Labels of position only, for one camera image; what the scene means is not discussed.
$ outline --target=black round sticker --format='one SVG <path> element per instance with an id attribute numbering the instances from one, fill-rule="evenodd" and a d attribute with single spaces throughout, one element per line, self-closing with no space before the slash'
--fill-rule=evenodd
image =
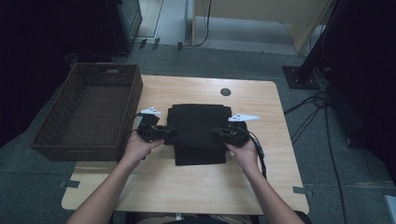
<path id="1" fill-rule="evenodd" d="M 229 95 L 231 95 L 231 91 L 230 91 L 229 89 L 227 89 L 227 88 L 221 89 L 220 93 L 221 93 L 221 95 L 223 95 L 223 96 L 229 96 Z"/>

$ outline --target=person's left hand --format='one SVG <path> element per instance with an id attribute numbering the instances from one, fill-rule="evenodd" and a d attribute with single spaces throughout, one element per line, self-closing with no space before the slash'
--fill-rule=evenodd
<path id="1" fill-rule="evenodd" d="M 132 133 L 128 139 L 128 143 L 120 163 L 127 163 L 132 169 L 134 169 L 153 148 L 162 145 L 163 142 L 163 139 L 158 139 L 148 143 L 145 142 L 138 133 Z"/>

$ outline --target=floor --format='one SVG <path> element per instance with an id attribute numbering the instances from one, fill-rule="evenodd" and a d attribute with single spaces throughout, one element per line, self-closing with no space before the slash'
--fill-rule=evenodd
<path id="1" fill-rule="evenodd" d="M 182 42 L 184 46 L 190 46 L 192 1 L 163 0 L 162 10 L 158 11 L 158 7 L 153 5 L 158 5 L 159 1 L 161 0 L 140 0 L 144 24 L 141 30 L 148 29 L 146 21 L 156 21 L 158 15 L 159 19 L 154 36 L 147 37 L 139 31 L 138 38 L 147 38 L 151 43 L 155 38 L 160 38 L 162 45 L 177 46 L 178 42 Z M 209 21 L 208 39 L 200 48 L 297 54 L 285 23 L 219 18 L 210 18 Z M 198 17 L 196 24 L 195 43 L 200 44 L 206 36 L 206 18 Z M 301 54 L 309 54 L 321 31 L 322 26 L 319 26 L 311 37 L 311 43 L 305 46 Z"/>

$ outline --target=person's right hand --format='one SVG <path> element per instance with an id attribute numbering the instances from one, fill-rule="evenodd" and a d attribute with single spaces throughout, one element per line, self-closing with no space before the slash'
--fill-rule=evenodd
<path id="1" fill-rule="evenodd" d="M 235 155 L 244 171 L 259 170 L 256 147 L 251 140 L 248 140 L 242 147 L 235 147 L 226 143 L 225 146 Z"/>

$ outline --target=wrist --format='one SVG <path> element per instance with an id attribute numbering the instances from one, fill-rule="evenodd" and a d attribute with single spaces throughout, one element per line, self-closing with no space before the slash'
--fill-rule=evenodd
<path id="1" fill-rule="evenodd" d="M 261 175 L 262 174 L 262 172 L 260 171 L 259 167 L 256 166 L 256 165 L 249 165 L 249 166 L 243 167 L 242 171 L 244 172 L 244 174 L 246 176 L 253 176 L 253 175 L 256 175 L 256 174 Z"/>
<path id="2" fill-rule="evenodd" d="M 127 159 L 125 159 L 125 157 L 123 157 L 123 158 L 120 160 L 118 166 L 119 166 L 120 168 L 122 168 L 122 169 L 125 169 L 126 172 L 131 173 L 132 170 L 133 170 L 136 166 L 139 165 L 139 162 L 140 162 L 140 161 L 137 161 L 137 160 L 127 160 Z"/>

